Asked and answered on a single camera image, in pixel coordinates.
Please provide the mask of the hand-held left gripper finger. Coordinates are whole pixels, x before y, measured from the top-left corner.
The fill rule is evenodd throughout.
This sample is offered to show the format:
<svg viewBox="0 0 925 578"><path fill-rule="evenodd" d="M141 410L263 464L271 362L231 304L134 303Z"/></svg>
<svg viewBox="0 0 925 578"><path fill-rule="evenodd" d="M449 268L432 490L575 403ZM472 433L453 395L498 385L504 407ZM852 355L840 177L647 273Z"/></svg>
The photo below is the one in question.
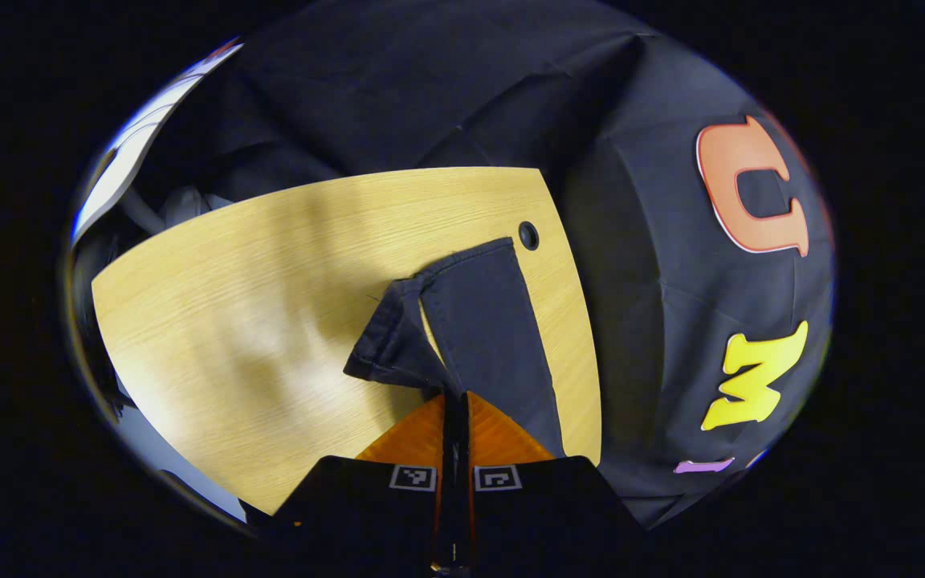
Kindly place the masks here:
<svg viewBox="0 0 925 578"><path fill-rule="evenodd" d="M434 573L458 471L451 403L437 396L355 458L320 458L273 513L267 538L295 573Z"/></svg>
<svg viewBox="0 0 925 578"><path fill-rule="evenodd" d="M555 457L474 392L465 416L463 535L473 572L638 570L645 532L587 457Z"/></svg>

